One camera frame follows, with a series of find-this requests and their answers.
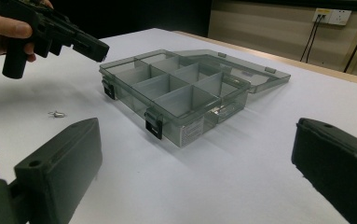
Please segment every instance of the gun-shaped device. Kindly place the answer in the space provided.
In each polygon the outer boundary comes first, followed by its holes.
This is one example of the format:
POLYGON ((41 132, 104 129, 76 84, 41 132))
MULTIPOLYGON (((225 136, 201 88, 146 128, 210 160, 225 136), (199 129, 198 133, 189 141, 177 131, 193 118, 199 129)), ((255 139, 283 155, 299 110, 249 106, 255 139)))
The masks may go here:
POLYGON ((104 42, 79 30, 66 16, 39 0, 0 0, 0 16, 25 21, 33 28, 27 39, 8 40, 3 68, 6 77, 22 78, 27 62, 23 48, 30 42, 34 42, 34 53, 44 58, 49 52, 59 55, 62 46, 73 45, 73 50, 102 62, 109 50, 104 42))

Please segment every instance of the open box lid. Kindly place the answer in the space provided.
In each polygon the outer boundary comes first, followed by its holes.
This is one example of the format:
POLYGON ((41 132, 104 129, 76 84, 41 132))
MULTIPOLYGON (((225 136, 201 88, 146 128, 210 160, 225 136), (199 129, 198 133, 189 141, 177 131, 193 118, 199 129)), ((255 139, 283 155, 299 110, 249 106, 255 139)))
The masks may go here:
POLYGON ((251 83, 250 93, 257 93, 289 81, 291 75, 274 68, 250 63, 210 49, 182 50, 174 53, 198 63, 208 64, 251 83))

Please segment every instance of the transparent compartment box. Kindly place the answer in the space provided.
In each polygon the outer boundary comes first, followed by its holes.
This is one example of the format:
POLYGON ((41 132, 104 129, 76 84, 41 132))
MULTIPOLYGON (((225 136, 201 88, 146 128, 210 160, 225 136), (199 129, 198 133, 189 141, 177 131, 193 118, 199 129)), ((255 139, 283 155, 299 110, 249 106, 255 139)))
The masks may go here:
POLYGON ((145 121, 155 137, 178 147, 245 107, 248 93, 288 82, 290 75, 208 49, 155 50, 100 65, 104 92, 145 121))

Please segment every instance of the dark background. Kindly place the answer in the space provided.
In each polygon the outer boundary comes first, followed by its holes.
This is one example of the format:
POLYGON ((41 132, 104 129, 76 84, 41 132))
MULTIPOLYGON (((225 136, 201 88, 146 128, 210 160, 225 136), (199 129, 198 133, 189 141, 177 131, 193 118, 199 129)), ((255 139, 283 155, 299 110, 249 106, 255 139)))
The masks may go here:
POLYGON ((212 0, 50 1, 71 23, 97 38, 150 28, 206 37, 212 4, 212 0))

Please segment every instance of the black handle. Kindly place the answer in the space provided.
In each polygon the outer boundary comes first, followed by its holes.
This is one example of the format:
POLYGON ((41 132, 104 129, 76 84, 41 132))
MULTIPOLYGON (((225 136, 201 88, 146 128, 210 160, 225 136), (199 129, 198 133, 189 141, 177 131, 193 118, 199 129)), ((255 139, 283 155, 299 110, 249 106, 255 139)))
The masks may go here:
POLYGON ((7 55, 4 62, 3 75, 20 79, 23 77, 27 54, 24 52, 26 39, 10 38, 7 43, 7 55))

